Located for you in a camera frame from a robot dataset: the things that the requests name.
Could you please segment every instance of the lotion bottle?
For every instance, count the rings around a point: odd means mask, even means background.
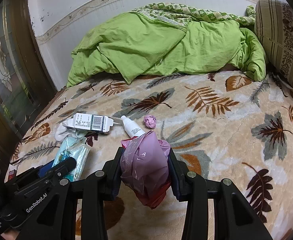
[[[140,136],[145,134],[146,132],[139,127],[139,125],[126,117],[125,115],[121,116],[121,120],[123,121],[123,126],[125,128],[126,133],[132,138],[134,136]]]

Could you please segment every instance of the pink plastic bag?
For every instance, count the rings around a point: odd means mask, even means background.
[[[125,148],[120,161],[122,181],[134,190],[143,205],[156,208],[170,187],[170,144],[158,140],[154,131],[121,143]]]

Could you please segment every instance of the green comforter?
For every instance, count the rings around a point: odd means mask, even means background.
[[[89,31],[72,52],[67,87],[105,71],[128,84],[140,74],[204,74],[226,63],[255,81],[265,77],[265,52],[255,34],[240,25],[248,17],[180,4],[151,4],[122,13]]]

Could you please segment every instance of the bed sheet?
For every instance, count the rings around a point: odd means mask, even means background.
[[[118,75],[97,75],[66,89],[52,104],[26,133],[12,161],[30,156],[9,170],[16,168],[19,174],[53,160],[60,145],[54,139],[55,131],[76,112],[124,114],[141,127],[143,116],[156,116],[157,137],[170,143],[178,160],[204,178],[230,178],[274,240],[284,239],[292,230],[293,89],[272,73],[262,82],[253,82],[241,71],[146,75],[131,85]],[[91,150],[82,178],[113,159],[120,140],[126,138],[120,125],[114,125],[108,135],[87,135]],[[214,231],[211,204],[209,239]],[[185,211],[186,203],[179,203],[171,189],[151,210],[122,184],[117,199],[105,203],[109,239],[181,239]],[[76,228],[80,239],[80,201]]]

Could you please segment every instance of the pillow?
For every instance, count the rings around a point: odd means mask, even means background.
[[[269,61],[293,87],[293,9],[279,0],[259,0],[255,33]]]

